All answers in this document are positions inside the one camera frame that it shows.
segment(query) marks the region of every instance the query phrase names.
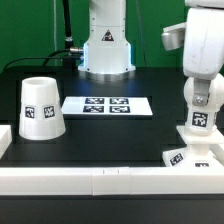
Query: small white block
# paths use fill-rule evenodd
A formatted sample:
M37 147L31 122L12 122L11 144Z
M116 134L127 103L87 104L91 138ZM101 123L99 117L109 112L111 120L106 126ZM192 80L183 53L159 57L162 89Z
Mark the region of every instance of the small white block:
M177 155L180 155L181 157L183 157L183 160L184 160L185 159L184 151L185 151L185 148L163 152L163 161L164 161L166 167L172 167L172 164L171 164L170 160Z
M92 178L93 195L120 195L130 192L129 168L96 169Z
M12 142L12 133L10 125L0 125L0 158Z

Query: green background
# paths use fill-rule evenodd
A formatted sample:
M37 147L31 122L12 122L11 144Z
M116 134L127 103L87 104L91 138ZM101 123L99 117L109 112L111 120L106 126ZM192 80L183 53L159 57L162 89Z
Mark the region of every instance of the green background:
M0 1L0 72L22 57L45 57L54 51L53 0ZM70 0L72 35L79 47L89 36L89 1ZM135 0L126 0L126 38L133 48L132 62L144 67ZM163 27L186 21L184 0L139 0L147 67L181 67L182 49L166 52L161 42ZM62 1L57 0L57 45L64 48ZM18 62L40 65L42 61Z

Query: white cup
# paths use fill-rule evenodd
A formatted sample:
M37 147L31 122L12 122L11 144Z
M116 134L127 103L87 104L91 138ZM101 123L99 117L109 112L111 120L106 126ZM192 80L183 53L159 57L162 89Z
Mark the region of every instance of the white cup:
M64 134L65 124L56 80L34 77L22 81L19 134L30 140L49 140Z

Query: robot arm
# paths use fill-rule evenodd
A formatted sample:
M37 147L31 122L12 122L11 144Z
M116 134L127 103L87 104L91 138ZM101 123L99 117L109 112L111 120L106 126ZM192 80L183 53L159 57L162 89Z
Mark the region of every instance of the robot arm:
M78 69L100 80L134 71L125 38L126 0L90 0L89 7L90 36Z
M200 7L189 10L185 27L179 24L165 28L162 40L166 50L184 45L184 74L194 78L192 103L204 107L208 102L211 80L216 78L224 63L224 10L218 9L224 8L224 2L186 0L185 3Z

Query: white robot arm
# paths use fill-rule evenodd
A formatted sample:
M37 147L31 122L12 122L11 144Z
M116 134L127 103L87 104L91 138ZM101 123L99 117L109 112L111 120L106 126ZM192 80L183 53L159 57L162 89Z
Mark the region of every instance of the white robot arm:
M192 155L198 156L200 152L203 155L200 160L209 164L205 156L209 144L220 144L224 140L215 125L216 113L224 103L224 78L219 74L224 63L224 1L185 0L185 3L192 7L185 27L183 24L176 25L178 29L168 27L162 34L167 50L184 45L183 70L189 77L184 88L188 118L182 132L179 128L187 150L176 151L191 161L186 162L188 165L196 164L192 162L195 159ZM164 154L164 160L169 166L176 156L168 154Z
M126 0L90 0L89 13L90 36L79 70L99 77L134 71L125 38Z

